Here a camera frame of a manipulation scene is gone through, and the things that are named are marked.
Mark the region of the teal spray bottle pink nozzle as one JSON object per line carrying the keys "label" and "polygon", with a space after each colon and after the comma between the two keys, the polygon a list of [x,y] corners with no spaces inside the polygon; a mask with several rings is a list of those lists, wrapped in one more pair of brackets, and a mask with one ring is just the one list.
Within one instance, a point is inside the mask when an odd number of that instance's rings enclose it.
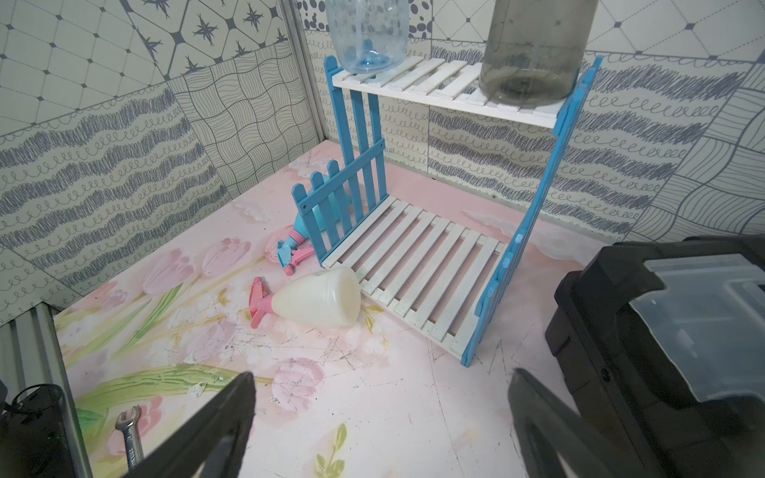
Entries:
{"label": "teal spray bottle pink nozzle", "polygon": [[298,214],[287,238],[277,243],[277,258],[287,276],[292,276],[301,262],[315,254],[312,246],[303,246],[308,239],[308,227]]}

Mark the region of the white spray bottle pink nozzle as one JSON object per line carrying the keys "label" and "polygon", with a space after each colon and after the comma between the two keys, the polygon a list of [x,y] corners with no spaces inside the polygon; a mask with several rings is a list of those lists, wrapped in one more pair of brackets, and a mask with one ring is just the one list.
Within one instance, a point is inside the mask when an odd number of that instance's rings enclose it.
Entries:
{"label": "white spray bottle pink nozzle", "polygon": [[267,293],[263,278],[256,277],[249,298],[253,329],[266,315],[311,328],[346,328],[358,320],[361,310],[361,286],[356,273],[348,267],[303,276],[273,294]]}

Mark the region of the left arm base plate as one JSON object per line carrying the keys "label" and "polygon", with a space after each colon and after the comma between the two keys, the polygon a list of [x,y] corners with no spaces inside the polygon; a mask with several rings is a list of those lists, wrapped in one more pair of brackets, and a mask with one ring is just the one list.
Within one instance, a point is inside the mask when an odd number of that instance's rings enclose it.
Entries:
{"label": "left arm base plate", "polygon": [[35,384],[8,400],[1,386],[1,475],[74,477],[65,432],[64,391],[57,384]]}

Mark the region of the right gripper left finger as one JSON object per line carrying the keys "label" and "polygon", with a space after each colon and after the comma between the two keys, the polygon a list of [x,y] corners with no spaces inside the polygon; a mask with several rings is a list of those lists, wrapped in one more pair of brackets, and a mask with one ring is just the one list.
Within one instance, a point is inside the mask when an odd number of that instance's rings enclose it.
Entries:
{"label": "right gripper left finger", "polygon": [[127,475],[237,477],[255,406],[255,377],[243,372]]}

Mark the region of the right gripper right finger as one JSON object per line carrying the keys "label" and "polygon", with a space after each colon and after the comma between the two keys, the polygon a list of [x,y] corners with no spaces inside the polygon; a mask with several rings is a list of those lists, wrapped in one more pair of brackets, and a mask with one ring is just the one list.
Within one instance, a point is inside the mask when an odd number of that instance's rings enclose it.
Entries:
{"label": "right gripper right finger", "polygon": [[639,461],[619,452],[524,368],[514,370],[508,402],[530,477],[643,477]]}

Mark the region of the smoky grey spray bottle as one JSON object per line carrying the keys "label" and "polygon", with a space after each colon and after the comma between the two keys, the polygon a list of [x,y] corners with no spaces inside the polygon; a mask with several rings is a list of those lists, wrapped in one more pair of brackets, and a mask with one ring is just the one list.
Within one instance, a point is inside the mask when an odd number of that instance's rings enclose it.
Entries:
{"label": "smoky grey spray bottle", "polygon": [[552,105],[575,88],[597,0],[504,0],[494,6],[479,87],[498,104]]}

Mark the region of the clear spray bottle blue nozzle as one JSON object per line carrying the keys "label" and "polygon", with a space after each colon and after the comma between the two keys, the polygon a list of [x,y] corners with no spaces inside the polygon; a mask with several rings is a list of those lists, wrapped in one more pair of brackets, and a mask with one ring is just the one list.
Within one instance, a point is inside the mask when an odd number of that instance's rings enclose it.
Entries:
{"label": "clear spray bottle blue nozzle", "polygon": [[376,74],[406,59],[410,26],[407,1],[327,1],[327,16],[337,58],[345,70]]}

